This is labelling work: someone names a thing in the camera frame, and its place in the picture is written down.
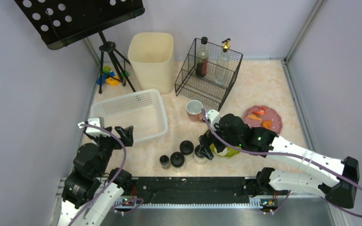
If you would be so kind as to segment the spice jar labelled black lid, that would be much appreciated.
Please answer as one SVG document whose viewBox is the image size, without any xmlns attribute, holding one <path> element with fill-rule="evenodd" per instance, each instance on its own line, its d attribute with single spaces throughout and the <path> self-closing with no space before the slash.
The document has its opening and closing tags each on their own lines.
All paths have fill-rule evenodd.
<svg viewBox="0 0 362 226">
<path fill-rule="evenodd" d="M 199 165 L 203 165 L 207 162 L 207 158 L 201 153 L 201 145 L 195 147 L 194 162 Z"/>
</svg>

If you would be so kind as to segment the spice jar round black lid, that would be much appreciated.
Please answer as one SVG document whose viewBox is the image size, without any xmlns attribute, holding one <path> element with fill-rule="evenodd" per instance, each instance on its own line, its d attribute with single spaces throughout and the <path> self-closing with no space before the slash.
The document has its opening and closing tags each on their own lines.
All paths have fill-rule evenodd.
<svg viewBox="0 0 362 226">
<path fill-rule="evenodd" d="M 189 140 L 184 140 L 179 146 L 180 152 L 184 155 L 185 161 L 191 161 L 194 158 L 194 145 Z"/>
</svg>

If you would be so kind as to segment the clear bottle gold pump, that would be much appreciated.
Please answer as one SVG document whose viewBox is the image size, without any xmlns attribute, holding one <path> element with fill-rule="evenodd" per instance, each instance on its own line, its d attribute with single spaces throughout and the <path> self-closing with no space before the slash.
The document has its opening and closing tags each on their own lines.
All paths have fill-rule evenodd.
<svg viewBox="0 0 362 226">
<path fill-rule="evenodd" d="M 224 85 L 227 80 L 228 65 L 230 63 L 230 38 L 222 41 L 222 51 L 217 57 L 215 69 L 215 82 L 219 85 Z"/>
</svg>

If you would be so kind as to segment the dark sauce bottle black cap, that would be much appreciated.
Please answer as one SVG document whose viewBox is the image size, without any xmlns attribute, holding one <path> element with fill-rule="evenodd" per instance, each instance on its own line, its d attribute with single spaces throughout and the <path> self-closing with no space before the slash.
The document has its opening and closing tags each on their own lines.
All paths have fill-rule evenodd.
<svg viewBox="0 0 362 226">
<path fill-rule="evenodd" d="M 205 77 L 209 59 L 209 50 L 207 48 L 208 38 L 202 37 L 200 47 L 196 53 L 196 75 L 197 77 Z"/>
</svg>

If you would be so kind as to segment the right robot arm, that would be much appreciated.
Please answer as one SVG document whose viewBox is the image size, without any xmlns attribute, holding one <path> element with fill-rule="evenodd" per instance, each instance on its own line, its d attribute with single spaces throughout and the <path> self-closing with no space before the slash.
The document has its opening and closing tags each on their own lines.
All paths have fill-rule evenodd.
<svg viewBox="0 0 362 226">
<path fill-rule="evenodd" d="M 265 190 L 293 190 L 310 193 L 345 209 L 354 207 L 359 182 L 359 162 L 347 156 L 331 158 L 299 145 L 262 127 L 249 127 L 231 113 L 221 117 L 217 111 L 203 113 L 208 131 L 199 142 L 208 159 L 213 159 L 210 146 L 220 155 L 227 148 L 241 153 L 261 156 L 291 165 L 302 173 L 262 169 L 256 180 Z"/>
</svg>

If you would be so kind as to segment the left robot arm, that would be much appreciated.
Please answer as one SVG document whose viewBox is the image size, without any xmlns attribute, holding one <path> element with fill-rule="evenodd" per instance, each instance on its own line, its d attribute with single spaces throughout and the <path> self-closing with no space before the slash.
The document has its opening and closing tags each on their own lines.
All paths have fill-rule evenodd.
<svg viewBox="0 0 362 226">
<path fill-rule="evenodd" d="M 112 152 L 133 145 L 133 126 L 116 126 L 117 136 L 112 133 L 112 127 L 85 122 L 79 123 L 79 127 L 93 143 L 77 150 L 74 170 L 64 182 L 58 225 L 99 226 L 115 201 L 131 188 L 132 175 L 123 170 L 125 162 L 122 162 L 110 172 L 106 185 L 98 191 Z"/>
</svg>

